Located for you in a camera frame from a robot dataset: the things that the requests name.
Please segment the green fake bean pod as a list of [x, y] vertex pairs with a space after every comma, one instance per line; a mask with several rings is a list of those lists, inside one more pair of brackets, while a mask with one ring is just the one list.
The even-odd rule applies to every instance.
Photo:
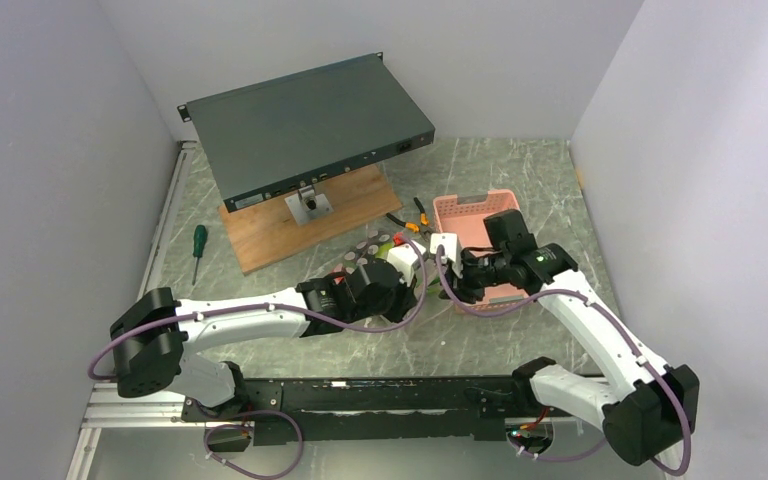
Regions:
[[429, 283], [425, 286], [425, 292], [426, 295], [431, 296], [439, 296], [440, 293], [443, 291], [442, 285], [440, 283], [439, 278], [435, 278], [434, 280], [431, 280]]

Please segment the clear zip top bag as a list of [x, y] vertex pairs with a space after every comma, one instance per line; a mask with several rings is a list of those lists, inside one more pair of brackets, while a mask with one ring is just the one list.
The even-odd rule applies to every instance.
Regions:
[[[331, 272], [349, 275], [360, 267], [371, 265], [374, 260], [382, 260], [387, 262], [387, 253], [392, 247], [395, 246], [393, 244], [393, 236], [394, 235], [389, 233], [382, 233], [378, 230], [374, 230], [371, 234], [368, 235], [366, 240], [361, 241], [351, 250], [347, 251], [340, 262], [331, 270]], [[429, 283], [431, 280], [434, 280], [435, 278], [440, 279], [437, 268], [427, 266], [427, 262], [429, 261], [430, 256], [428, 254], [427, 245], [423, 242], [423, 240], [413, 238], [410, 235], [405, 237], [406, 243], [411, 244], [416, 253], [419, 253], [419, 251], [414, 245], [414, 242], [423, 245], [427, 249], [427, 258], [424, 261], [424, 265], [428, 272], [427, 283]]]

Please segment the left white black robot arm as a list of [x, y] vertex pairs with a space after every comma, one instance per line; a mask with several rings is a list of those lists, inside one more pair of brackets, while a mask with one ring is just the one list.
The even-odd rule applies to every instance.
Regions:
[[202, 353], [264, 338], [307, 338], [344, 330], [366, 332], [380, 316], [386, 331], [406, 326], [426, 295], [423, 256], [373, 259], [351, 273], [331, 273], [271, 294], [221, 301], [177, 299], [168, 287], [139, 298], [110, 327], [107, 352], [122, 398], [161, 391], [185, 395], [232, 420], [247, 406], [236, 364]]

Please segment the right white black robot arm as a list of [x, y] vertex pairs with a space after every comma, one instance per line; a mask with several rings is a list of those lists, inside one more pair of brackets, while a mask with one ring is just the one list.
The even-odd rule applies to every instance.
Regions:
[[690, 466], [700, 380], [686, 365], [673, 366], [647, 347], [598, 296], [572, 256], [556, 243], [541, 246], [522, 213], [486, 217], [487, 247], [463, 247], [452, 233], [431, 248], [446, 295], [465, 312], [477, 309], [489, 287], [510, 285], [526, 296], [510, 311], [538, 303], [582, 345], [603, 382], [574, 374], [541, 357], [514, 373], [511, 401], [534, 415], [560, 409], [597, 428], [626, 463], [651, 462], [674, 477]]

